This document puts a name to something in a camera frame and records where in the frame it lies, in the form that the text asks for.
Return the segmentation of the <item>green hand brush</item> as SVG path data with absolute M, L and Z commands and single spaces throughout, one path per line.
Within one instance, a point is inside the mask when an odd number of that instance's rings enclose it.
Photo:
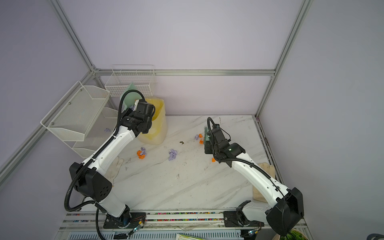
M 203 144 L 204 146 L 208 146 L 210 144 L 209 129 L 207 126 L 204 127 Z

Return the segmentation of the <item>green plastic dustpan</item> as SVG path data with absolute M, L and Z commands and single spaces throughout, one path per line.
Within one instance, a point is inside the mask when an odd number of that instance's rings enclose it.
M 131 83 L 126 89 L 126 91 L 129 90 L 137 90 L 137 87 Z M 141 95 L 136 92 L 132 92 L 126 95 L 123 102 L 123 110 L 126 110 L 127 108 L 132 108 L 132 106 L 135 104 L 136 100 L 142 99 Z

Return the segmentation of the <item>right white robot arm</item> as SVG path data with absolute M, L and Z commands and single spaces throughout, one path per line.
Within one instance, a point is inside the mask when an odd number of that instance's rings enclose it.
M 265 203 L 246 200 L 236 208 L 237 224 L 246 227 L 253 223 L 267 223 L 278 235 L 287 237 L 304 217 L 303 194 L 289 189 L 259 165 L 246 150 L 226 139 L 219 125 L 205 127 L 205 153 L 218 163 L 227 164 L 245 177 L 265 199 Z

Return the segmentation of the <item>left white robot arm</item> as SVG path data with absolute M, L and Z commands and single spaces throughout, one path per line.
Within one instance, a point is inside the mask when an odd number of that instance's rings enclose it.
M 92 156 L 81 164 L 73 163 L 70 166 L 72 181 L 64 200 L 66 211 L 74 212 L 85 205 L 93 204 L 103 213 L 119 218 L 129 210 L 113 192 L 112 182 L 106 178 L 106 173 L 130 142 L 138 135 L 149 132 L 155 112 L 154 105 L 144 99 L 137 100 L 134 110 L 127 109 L 119 113 L 115 131 Z M 91 200 L 71 207 L 70 197 L 73 190 Z

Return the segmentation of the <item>orange purple scraps back cluster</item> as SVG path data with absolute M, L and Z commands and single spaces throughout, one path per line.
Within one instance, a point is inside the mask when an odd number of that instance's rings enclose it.
M 201 145 L 204 144 L 204 136 L 203 136 L 202 134 L 195 135 L 194 138 L 195 138 L 196 141 L 199 141 L 199 143 L 200 143 Z

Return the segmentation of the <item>cream trash bin yellow liner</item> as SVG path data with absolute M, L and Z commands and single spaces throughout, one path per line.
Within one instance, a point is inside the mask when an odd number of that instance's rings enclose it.
M 168 132 L 165 102 L 158 98 L 149 98 L 147 102 L 156 108 L 152 118 L 152 126 L 147 134 L 139 134 L 138 139 L 143 144 L 160 145 L 165 140 Z

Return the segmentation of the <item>orange paper scrap near bin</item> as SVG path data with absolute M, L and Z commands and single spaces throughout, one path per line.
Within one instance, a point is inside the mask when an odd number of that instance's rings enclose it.
M 139 159 L 144 159 L 146 157 L 146 151 L 137 151 L 137 155 Z

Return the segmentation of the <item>purple paper scrap near bin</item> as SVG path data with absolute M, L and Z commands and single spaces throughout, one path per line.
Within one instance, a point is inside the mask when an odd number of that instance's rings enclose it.
M 146 149 L 144 147 L 141 148 L 141 156 L 145 156 L 147 154 Z

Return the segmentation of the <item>white mesh shelf lower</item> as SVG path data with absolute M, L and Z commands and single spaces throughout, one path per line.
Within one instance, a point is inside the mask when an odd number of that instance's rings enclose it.
M 65 142 L 65 144 L 83 159 L 92 156 L 112 135 L 117 117 L 117 110 L 104 108 L 84 141 Z

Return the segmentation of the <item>white mesh shelf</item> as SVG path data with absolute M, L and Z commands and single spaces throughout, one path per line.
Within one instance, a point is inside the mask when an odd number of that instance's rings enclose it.
M 83 142 L 110 98 L 110 92 L 74 84 L 41 120 L 41 125 L 63 142 Z
M 117 117 L 117 110 L 104 108 L 84 141 L 65 142 L 65 144 L 83 159 L 92 156 L 112 135 Z

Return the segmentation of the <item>lone purple paper scrap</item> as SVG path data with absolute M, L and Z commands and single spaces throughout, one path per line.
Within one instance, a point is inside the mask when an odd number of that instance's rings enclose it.
M 178 155 L 178 151 L 177 150 L 170 149 L 169 150 L 169 158 L 168 158 L 168 160 L 169 161 L 175 160 L 177 155 Z

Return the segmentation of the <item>white cotton work glove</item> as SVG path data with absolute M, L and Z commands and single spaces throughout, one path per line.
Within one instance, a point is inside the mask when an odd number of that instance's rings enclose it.
M 114 184 L 114 179 L 117 177 L 124 161 L 125 161 L 124 159 L 117 156 L 109 166 L 105 177 L 107 180 L 109 180 L 112 183 L 112 185 Z

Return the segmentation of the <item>white mesh shelf upper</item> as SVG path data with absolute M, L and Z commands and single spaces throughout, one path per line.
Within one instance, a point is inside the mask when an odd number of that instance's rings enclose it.
M 83 142 L 110 98 L 110 92 L 74 84 L 41 120 L 41 125 L 63 142 Z

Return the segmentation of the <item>green plant in pot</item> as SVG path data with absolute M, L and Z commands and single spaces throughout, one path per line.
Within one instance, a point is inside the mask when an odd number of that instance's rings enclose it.
M 276 234 L 272 240 L 309 240 L 309 238 L 301 231 L 293 229 L 286 236 Z

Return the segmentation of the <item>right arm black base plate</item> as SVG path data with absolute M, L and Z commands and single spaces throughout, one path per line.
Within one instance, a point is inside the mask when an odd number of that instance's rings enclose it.
M 224 211 L 224 225 L 229 227 L 264 227 L 265 224 L 259 221 L 250 221 L 243 213 L 243 208 L 251 201 L 247 200 L 240 204 L 235 211 Z

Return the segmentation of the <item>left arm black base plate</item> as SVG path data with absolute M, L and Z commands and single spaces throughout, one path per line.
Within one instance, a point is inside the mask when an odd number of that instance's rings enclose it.
M 134 229 L 140 223 L 144 223 L 147 214 L 145 212 L 131 212 L 130 208 L 126 206 L 120 217 L 106 216 L 104 222 L 104 229 Z

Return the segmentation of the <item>aluminium front rail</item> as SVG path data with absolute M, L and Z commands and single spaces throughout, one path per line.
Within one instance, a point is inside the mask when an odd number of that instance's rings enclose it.
M 277 240 L 268 224 L 237 224 L 233 209 L 132 211 L 134 223 L 118 228 L 103 213 L 79 211 L 66 214 L 56 240 L 174 240 L 184 235 L 189 240 Z

